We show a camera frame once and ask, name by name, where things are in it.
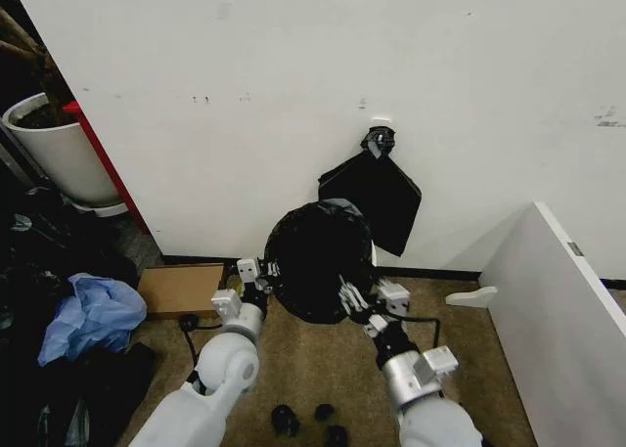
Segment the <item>carpet floor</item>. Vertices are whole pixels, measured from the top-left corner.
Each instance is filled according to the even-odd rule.
[[[411,314],[442,320],[441,344],[447,344],[460,369],[444,384],[494,447],[532,447],[535,441],[495,329],[484,309],[447,306],[452,292],[475,291],[476,283],[397,278],[411,292]],[[197,350],[216,332],[196,331]],[[432,325],[409,324],[408,334],[429,348]],[[191,355],[175,321],[149,321],[134,333],[155,350],[158,363],[150,390],[119,440],[126,446],[158,402],[180,387],[191,372]],[[362,328],[349,321],[313,326],[291,316],[271,300],[259,347],[260,372],[253,392],[237,404],[227,422],[222,446],[324,445],[327,424],[313,418],[320,403],[335,406],[330,424],[343,425],[351,446],[397,446],[398,428],[385,394],[376,350]],[[298,415],[296,437],[277,437],[270,413],[286,403]]]

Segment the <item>power cord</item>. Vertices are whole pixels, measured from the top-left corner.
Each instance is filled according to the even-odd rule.
[[[411,323],[434,323],[434,337],[432,338],[432,347],[437,347],[439,345],[439,333],[441,331],[441,320],[434,317],[405,317],[402,315],[396,315],[393,312],[388,311],[385,307],[381,307],[377,309],[383,315],[387,317],[395,318],[396,320],[400,320],[401,322],[411,322]]]
[[[194,342],[192,341],[189,333],[193,330],[216,330],[221,327],[221,325],[209,325],[202,326],[200,325],[200,318],[198,315],[194,313],[187,313],[185,315],[181,315],[178,318],[178,327],[183,332],[183,336],[187,341],[187,345],[189,346],[189,351],[192,354],[192,362],[194,363],[194,367],[198,364],[198,353],[196,352],[196,348],[194,347]]]

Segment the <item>cardboard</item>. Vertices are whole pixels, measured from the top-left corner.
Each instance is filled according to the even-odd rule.
[[[223,275],[223,264],[147,268],[138,292],[148,305],[148,318],[177,318],[185,313],[215,317],[211,298]]]

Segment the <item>black bin liner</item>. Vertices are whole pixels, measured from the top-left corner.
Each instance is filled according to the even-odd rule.
[[[338,296],[341,280],[368,295],[373,283],[372,235],[365,217],[347,200],[311,202],[274,227],[265,259],[278,264],[274,294],[308,323],[333,324],[346,317]]]
[[[361,143],[363,152],[319,179],[320,200],[346,198],[363,213],[372,238],[396,256],[402,255],[411,235],[422,192],[388,154],[394,131],[374,127]]]

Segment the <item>white robotic arm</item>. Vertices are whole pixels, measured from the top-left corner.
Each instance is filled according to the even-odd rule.
[[[265,315],[266,295],[255,287],[258,263],[240,260],[238,268],[252,301],[248,296],[242,302],[235,291],[215,294],[212,301],[223,321],[222,333],[202,348],[192,375],[163,398],[132,447],[221,443],[226,418],[256,379],[256,344]],[[344,285],[342,292],[348,314],[367,308],[354,287]],[[380,296],[393,308],[404,308],[402,303],[408,300],[408,292],[397,285],[382,285]],[[377,363],[400,423],[402,447],[480,447],[482,436],[466,411],[437,395],[441,378],[458,365],[447,346],[420,354],[400,322],[378,314],[370,316],[365,330],[379,351]]]

